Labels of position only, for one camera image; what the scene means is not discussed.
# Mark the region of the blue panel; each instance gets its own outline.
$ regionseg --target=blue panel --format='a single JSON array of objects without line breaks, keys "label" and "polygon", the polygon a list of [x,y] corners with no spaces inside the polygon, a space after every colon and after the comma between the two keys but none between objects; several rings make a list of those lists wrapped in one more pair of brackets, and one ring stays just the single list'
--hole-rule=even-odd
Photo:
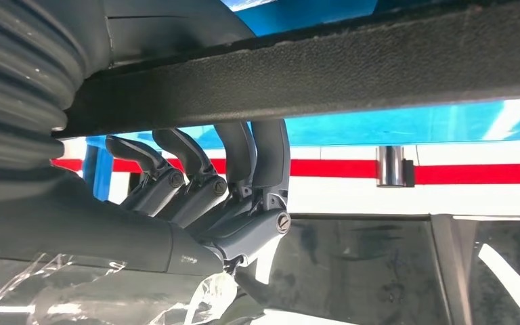
[{"label": "blue panel", "polygon": [[[520,100],[306,116],[286,120],[292,146],[386,146],[520,140]],[[214,128],[183,128],[204,149],[222,148]],[[121,135],[159,150],[150,132]],[[104,137],[98,137],[104,146]]]},{"label": "blue panel", "polygon": [[277,0],[236,12],[258,36],[369,16],[376,0]]},{"label": "blue panel", "polygon": [[83,162],[83,178],[92,188],[93,195],[97,199],[108,200],[112,155],[104,147],[104,137],[89,137],[87,145],[87,155]]}]

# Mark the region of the black beam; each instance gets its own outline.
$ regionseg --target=black beam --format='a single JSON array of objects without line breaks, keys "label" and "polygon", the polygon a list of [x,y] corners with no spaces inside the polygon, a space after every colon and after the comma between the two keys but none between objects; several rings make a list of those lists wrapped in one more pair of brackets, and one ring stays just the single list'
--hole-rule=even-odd
[{"label": "black beam", "polygon": [[434,5],[126,66],[57,137],[520,98],[520,1]]}]

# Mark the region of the screw head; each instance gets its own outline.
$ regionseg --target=screw head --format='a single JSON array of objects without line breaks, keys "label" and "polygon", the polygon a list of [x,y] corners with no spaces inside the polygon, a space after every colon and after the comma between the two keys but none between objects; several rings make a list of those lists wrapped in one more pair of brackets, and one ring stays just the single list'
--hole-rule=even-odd
[{"label": "screw head", "polygon": [[278,216],[278,220],[276,222],[276,227],[278,232],[281,234],[285,234],[290,230],[290,226],[292,225],[292,218],[288,213],[281,213]]},{"label": "screw head", "polygon": [[173,188],[178,188],[184,182],[184,177],[182,177],[181,173],[172,173],[169,176],[169,184]]},{"label": "screw head", "polygon": [[227,188],[227,185],[224,180],[217,181],[214,184],[214,194],[216,194],[216,196],[222,196],[222,195],[224,195],[224,192],[226,192],[226,188]]}]

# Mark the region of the plastic sheet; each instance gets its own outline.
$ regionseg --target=plastic sheet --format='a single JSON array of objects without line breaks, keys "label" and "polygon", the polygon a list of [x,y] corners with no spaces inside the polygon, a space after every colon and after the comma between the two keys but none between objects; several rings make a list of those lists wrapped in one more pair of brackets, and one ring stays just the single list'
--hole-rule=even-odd
[{"label": "plastic sheet", "polygon": [[0,325],[196,325],[220,318],[236,296],[227,274],[203,279],[125,266],[66,254],[0,257]]}]

